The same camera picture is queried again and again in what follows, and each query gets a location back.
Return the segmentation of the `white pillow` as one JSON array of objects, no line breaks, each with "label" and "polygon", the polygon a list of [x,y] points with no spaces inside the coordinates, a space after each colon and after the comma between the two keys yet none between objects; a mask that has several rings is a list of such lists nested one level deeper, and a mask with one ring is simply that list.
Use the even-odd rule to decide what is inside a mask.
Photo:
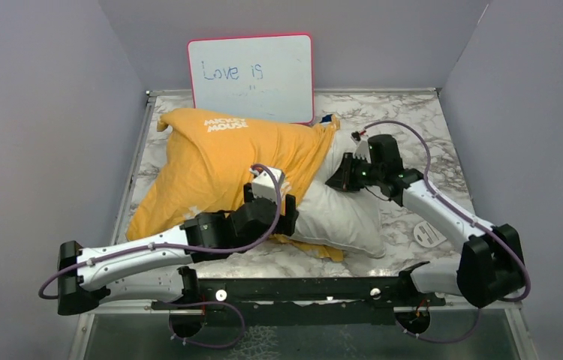
[{"label": "white pillow", "polygon": [[326,185],[357,145],[349,132],[335,132],[330,149],[299,204],[295,233],[288,242],[311,257],[340,263],[347,254],[382,258],[379,201],[367,190],[341,192]]}]

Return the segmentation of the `blue yellow Mickey pillowcase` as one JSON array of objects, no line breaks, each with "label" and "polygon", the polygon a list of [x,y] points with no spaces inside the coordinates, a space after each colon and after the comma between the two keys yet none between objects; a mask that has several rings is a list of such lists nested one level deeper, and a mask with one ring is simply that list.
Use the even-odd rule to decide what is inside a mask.
[{"label": "blue yellow Mickey pillowcase", "polygon": [[235,210],[244,203],[251,166],[285,174],[283,194],[302,204],[333,144],[340,122],[308,126],[179,108],[160,116],[156,129],[172,131],[166,163],[140,201],[125,237],[144,239],[201,212]]}]

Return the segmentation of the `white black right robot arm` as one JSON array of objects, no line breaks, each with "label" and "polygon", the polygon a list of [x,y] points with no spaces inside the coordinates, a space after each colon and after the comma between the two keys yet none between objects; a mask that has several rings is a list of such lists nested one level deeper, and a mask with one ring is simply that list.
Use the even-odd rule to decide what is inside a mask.
[{"label": "white black right robot arm", "polygon": [[415,305],[427,293],[443,293],[484,308],[529,288],[519,233],[511,225],[479,218],[446,198],[427,174],[405,168],[393,136],[367,136],[362,130],[351,138],[357,147],[342,155],[327,185],[342,192],[377,188],[438,230],[459,253],[458,259],[420,262],[401,271],[396,294],[402,303]]}]

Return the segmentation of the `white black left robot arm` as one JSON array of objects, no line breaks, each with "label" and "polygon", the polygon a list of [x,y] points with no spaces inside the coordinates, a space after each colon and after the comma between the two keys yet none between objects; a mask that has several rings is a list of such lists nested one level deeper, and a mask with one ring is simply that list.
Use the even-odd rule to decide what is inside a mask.
[{"label": "white black left robot arm", "polygon": [[107,302],[150,299],[189,308],[201,300],[189,266],[244,253],[272,235],[290,235],[299,212],[291,194],[248,183],[233,211],[202,212],[141,240],[106,247],[59,246],[56,311],[84,314]]}]

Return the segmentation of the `white printed label tag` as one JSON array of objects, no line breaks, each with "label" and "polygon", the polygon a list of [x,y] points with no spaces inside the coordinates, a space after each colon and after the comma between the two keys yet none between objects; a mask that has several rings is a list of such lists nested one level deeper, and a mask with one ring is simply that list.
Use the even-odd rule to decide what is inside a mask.
[{"label": "white printed label tag", "polygon": [[422,221],[414,226],[414,240],[423,248],[435,248],[444,243],[447,238],[427,221]]}]

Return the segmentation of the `pink framed whiteboard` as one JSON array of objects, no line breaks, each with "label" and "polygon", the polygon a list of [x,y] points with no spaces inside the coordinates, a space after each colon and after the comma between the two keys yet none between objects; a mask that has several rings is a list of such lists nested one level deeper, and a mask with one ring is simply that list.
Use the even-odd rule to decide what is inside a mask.
[{"label": "pink framed whiteboard", "polygon": [[309,34],[192,40],[187,54],[194,107],[284,123],[313,121]]}]

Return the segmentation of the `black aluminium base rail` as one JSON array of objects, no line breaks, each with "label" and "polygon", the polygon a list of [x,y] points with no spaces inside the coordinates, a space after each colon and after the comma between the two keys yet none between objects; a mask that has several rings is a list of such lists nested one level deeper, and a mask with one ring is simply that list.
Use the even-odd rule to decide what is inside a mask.
[{"label": "black aluminium base rail", "polygon": [[400,324],[424,332],[430,311],[471,310],[445,292],[416,292],[405,277],[201,278],[186,280],[184,295],[160,300],[128,281],[110,286],[94,314],[166,314],[176,332],[191,337],[203,326],[328,326]]}]

